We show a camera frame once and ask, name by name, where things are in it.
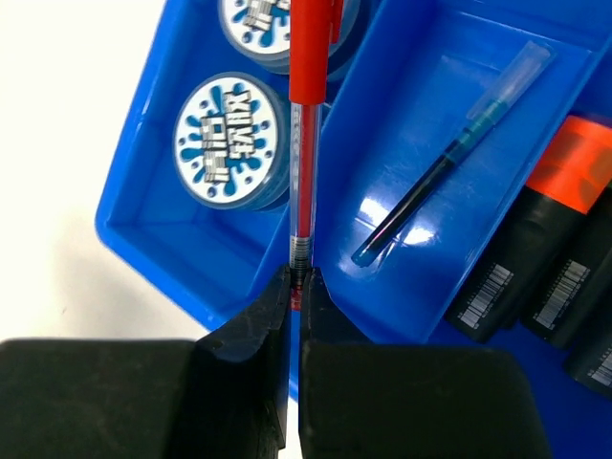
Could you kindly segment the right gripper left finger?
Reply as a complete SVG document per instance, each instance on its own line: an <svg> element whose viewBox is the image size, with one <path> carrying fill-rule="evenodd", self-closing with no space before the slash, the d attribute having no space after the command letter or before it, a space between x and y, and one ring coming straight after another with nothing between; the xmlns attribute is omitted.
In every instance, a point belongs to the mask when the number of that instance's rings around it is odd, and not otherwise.
<svg viewBox="0 0 612 459"><path fill-rule="evenodd" d="M188 339L11 339L5 458L274 458L286 445L290 273Z"/></svg>

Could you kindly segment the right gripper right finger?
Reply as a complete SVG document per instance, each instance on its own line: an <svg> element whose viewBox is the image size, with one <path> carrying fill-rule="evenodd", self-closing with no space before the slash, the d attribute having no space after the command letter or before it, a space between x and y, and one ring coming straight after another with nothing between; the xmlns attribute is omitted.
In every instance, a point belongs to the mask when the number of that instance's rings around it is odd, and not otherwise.
<svg viewBox="0 0 612 459"><path fill-rule="evenodd" d="M529 381L490 348L377 344L304 281L298 432L306 458L548 458Z"/></svg>

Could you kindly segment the black pink highlighter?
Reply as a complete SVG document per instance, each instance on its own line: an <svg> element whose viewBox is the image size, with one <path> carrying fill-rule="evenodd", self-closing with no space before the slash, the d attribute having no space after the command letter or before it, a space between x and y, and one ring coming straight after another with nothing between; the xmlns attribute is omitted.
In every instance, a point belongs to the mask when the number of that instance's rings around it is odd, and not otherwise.
<svg viewBox="0 0 612 459"><path fill-rule="evenodd" d="M611 330L585 336L568 354L563 368L577 383L611 399Z"/></svg>

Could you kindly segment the black green highlighter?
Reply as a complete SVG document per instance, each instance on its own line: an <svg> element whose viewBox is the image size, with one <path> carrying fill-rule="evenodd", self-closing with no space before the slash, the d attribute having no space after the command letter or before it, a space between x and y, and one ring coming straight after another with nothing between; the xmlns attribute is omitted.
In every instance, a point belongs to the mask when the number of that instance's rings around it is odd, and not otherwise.
<svg viewBox="0 0 612 459"><path fill-rule="evenodd" d="M520 320L558 349L570 347L611 285L611 188L542 278Z"/></svg>

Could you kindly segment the blue gel pen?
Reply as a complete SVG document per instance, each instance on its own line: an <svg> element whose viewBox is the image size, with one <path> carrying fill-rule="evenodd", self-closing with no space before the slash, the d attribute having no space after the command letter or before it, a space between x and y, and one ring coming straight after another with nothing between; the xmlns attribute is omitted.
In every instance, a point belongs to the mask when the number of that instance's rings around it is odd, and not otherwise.
<svg viewBox="0 0 612 459"><path fill-rule="evenodd" d="M555 57L556 52L548 45L526 43L468 111L461 131L351 255L357 266L363 268L374 262L412 214L505 117Z"/></svg>

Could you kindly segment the black orange highlighter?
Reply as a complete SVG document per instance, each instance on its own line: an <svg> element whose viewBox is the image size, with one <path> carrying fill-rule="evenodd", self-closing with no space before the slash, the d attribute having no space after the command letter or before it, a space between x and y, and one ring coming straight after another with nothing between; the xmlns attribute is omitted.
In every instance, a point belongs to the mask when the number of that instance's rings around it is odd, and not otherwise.
<svg viewBox="0 0 612 459"><path fill-rule="evenodd" d="M610 125L570 115L446 312L484 343L510 326L611 180Z"/></svg>

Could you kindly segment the red ballpoint pen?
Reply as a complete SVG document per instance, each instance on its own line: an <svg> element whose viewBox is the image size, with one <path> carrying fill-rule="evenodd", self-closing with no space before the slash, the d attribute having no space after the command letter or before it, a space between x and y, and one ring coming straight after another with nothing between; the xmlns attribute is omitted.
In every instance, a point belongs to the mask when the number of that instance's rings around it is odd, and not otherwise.
<svg viewBox="0 0 612 459"><path fill-rule="evenodd" d="M339 40L342 14L341 1L291 3L290 270L294 311L301 309L305 277L313 263L322 106L329 50Z"/></svg>

